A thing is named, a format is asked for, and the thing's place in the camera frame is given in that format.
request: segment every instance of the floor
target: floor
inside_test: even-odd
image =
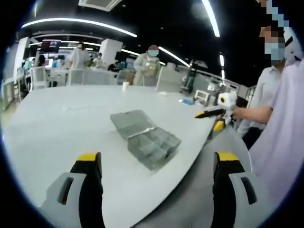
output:
[[[6,110],[1,111],[0,113],[0,125],[1,129],[5,129],[5,127],[10,122],[11,117],[15,113],[19,103],[13,100],[10,105],[7,107]]]

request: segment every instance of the white pillar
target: white pillar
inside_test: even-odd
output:
[[[107,64],[115,62],[117,52],[122,50],[123,43],[113,39],[106,39],[101,42],[99,52],[103,54],[102,60]]]
[[[29,46],[29,42],[30,42],[29,37],[25,37],[19,40],[16,57],[15,57],[15,64],[14,64],[14,73],[13,73],[14,78],[17,77],[17,69],[21,67],[24,51]]]

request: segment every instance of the black ceiling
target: black ceiling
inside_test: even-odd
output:
[[[206,71],[220,75],[219,55],[225,58],[226,78],[253,86],[264,67],[263,41],[258,37],[265,19],[255,0],[209,0],[219,28],[214,35],[201,0],[123,0],[111,12],[78,6],[79,0],[41,0],[36,17],[30,12],[24,22],[45,18],[88,19],[117,26],[138,35],[137,38],[94,25],[72,22],[48,22],[27,27],[30,33],[57,31],[88,34],[122,41],[125,49],[143,53],[152,45],[166,48],[190,62],[207,63]],[[160,52],[163,62],[181,64]]]

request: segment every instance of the round table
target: round table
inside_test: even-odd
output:
[[[68,86],[32,91],[4,131],[12,170],[30,202],[39,207],[51,183],[85,152],[102,154],[103,216],[107,228],[131,227],[175,189],[190,169],[214,123],[195,119],[201,106],[179,103],[178,93],[155,88]],[[176,155],[150,171],[127,150],[110,115],[143,110],[181,139]]]

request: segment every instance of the white helmet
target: white helmet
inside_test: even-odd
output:
[[[286,63],[293,64],[297,60],[302,60],[303,50],[301,44],[290,27],[284,28],[284,39]]]

